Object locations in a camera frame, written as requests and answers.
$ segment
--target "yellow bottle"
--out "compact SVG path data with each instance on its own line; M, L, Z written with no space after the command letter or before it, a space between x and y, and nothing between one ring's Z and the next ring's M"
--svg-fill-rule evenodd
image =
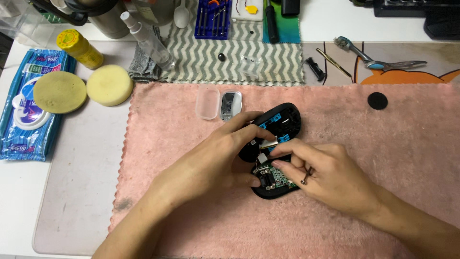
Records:
M96 69L104 62L104 56L75 29L62 31L56 44L89 69Z

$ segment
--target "hand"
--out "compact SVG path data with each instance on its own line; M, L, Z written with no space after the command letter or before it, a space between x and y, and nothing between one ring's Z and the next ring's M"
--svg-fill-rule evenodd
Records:
M268 130L247 122L263 112L243 112L215 130L198 146L190 150L157 176L149 191L168 193L170 202L180 205L213 190L238 186L260 186L260 180L247 171L234 171L232 164L244 163L239 151L255 137L274 140Z
M280 169L308 196L339 211L365 219L381 205L381 187L373 183L339 144L311 144L299 139L279 144L272 157L292 153L291 162L275 160ZM301 184L306 171L312 167L307 184Z

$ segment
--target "black screwdriver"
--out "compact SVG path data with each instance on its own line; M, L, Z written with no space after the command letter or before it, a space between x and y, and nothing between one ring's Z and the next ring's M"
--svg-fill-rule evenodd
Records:
M271 44L277 43L280 41L280 37L278 35L278 28L276 27L275 9L271 5L270 0L267 0L265 16L267 17L268 39Z

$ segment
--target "wet wipes package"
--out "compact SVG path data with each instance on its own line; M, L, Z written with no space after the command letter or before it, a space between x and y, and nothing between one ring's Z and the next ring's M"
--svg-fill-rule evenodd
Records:
M27 51L6 98L0 118L0 159L45 161L59 130L62 115L40 109L34 85L52 71L75 71L75 59L65 51Z

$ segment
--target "white spoon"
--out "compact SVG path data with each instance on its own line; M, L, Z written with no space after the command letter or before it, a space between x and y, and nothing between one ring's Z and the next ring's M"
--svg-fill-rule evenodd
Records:
M190 21L190 12L185 8L185 0L180 1L180 6L174 10L174 23L177 27L183 29Z

